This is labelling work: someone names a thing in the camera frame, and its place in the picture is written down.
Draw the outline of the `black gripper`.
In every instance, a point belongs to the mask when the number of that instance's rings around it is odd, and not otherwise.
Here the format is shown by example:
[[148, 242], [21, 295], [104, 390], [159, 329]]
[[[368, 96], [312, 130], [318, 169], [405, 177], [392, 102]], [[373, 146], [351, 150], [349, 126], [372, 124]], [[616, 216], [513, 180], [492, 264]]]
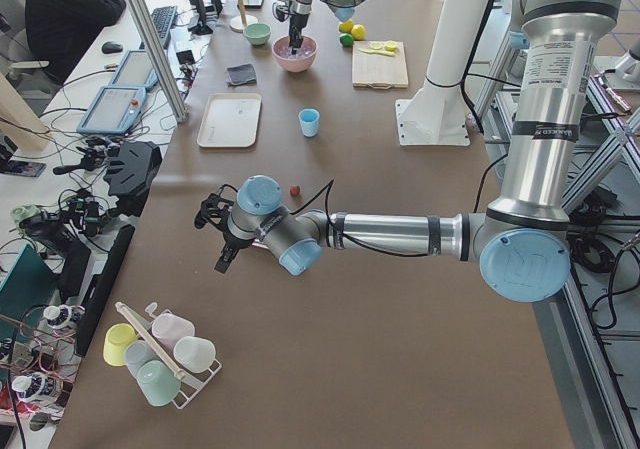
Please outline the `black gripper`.
[[302, 32], [307, 26], [308, 19], [308, 14], [298, 14], [295, 12], [290, 12], [288, 14], [289, 47], [293, 48], [294, 53], [296, 53], [302, 46], [304, 40]]
[[223, 231], [223, 239], [225, 245], [221, 255], [215, 263], [214, 270], [219, 273], [225, 273], [229, 266], [229, 259], [234, 259], [240, 250], [246, 249], [253, 244], [253, 239], [240, 238], [231, 233], [229, 230]]

